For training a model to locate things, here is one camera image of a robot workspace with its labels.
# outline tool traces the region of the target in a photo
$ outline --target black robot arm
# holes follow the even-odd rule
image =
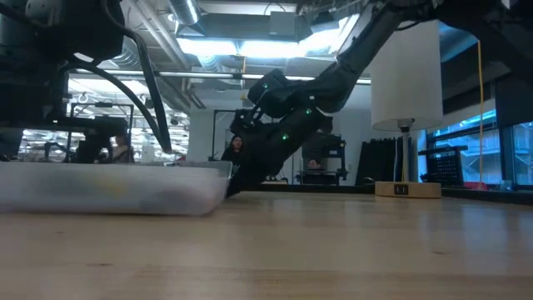
[[[464,29],[483,43],[489,41],[495,58],[533,86],[531,55],[527,56],[533,53],[532,45],[511,36],[523,33],[522,27],[531,25],[531,20],[511,15],[500,0],[371,0],[355,26],[351,46],[315,80],[291,82],[274,70],[250,89],[248,98],[256,106],[251,111],[237,111],[231,125],[246,146],[227,196],[277,175],[326,116],[344,107],[357,79],[395,30],[435,19]],[[405,21],[413,23],[399,28]],[[526,41],[531,40],[531,31],[528,34]],[[263,124],[263,113],[281,121]]]

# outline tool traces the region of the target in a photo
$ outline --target building window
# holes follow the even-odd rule
[[[515,176],[519,185],[533,185],[533,122],[513,127]]]
[[[468,146],[461,151],[461,166],[465,182],[480,181],[480,134],[472,133],[460,137],[435,141],[437,148]],[[498,130],[483,132],[483,178],[488,184],[501,183],[500,134]]]
[[[466,130],[470,128],[479,128],[480,121],[481,121],[480,115],[477,115],[477,116],[468,118],[464,121],[461,121],[459,123],[436,130],[433,132],[433,136],[439,137],[439,136],[450,134],[450,133],[456,133],[461,130]],[[496,110],[495,109],[483,113],[483,124],[490,124],[490,123],[496,123]]]

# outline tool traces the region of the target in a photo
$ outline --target yellow cable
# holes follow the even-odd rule
[[[481,189],[481,186],[483,184],[483,104],[485,102],[485,94],[483,89],[483,65],[481,61],[481,42],[477,42],[477,65],[478,65],[478,72],[480,77],[480,95],[481,95],[481,102],[480,102],[480,110],[481,110],[481,118],[480,118],[480,186],[479,189]]]

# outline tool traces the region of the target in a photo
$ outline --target lamp base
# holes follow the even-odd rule
[[[441,198],[440,183],[376,182],[375,195],[398,198]]]

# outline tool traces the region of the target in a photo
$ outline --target table surface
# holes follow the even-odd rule
[[[0,298],[533,299],[533,210],[243,193],[207,217],[0,215]]]

